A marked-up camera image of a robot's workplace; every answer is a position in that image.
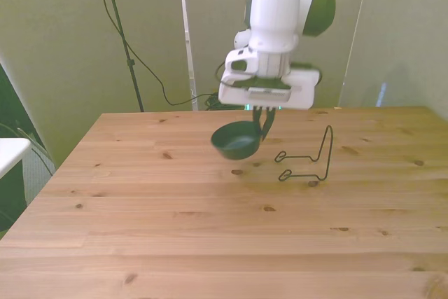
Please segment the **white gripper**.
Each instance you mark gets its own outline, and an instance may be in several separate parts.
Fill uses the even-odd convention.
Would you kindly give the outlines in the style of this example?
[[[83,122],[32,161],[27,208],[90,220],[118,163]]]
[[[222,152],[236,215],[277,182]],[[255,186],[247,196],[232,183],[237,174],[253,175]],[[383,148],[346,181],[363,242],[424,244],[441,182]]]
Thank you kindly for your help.
[[[220,79],[218,99],[223,104],[252,106],[253,126],[264,141],[274,123],[275,108],[310,109],[318,84],[318,69],[296,68],[276,78],[225,71]],[[263,111],[265,122],[261,127]]]

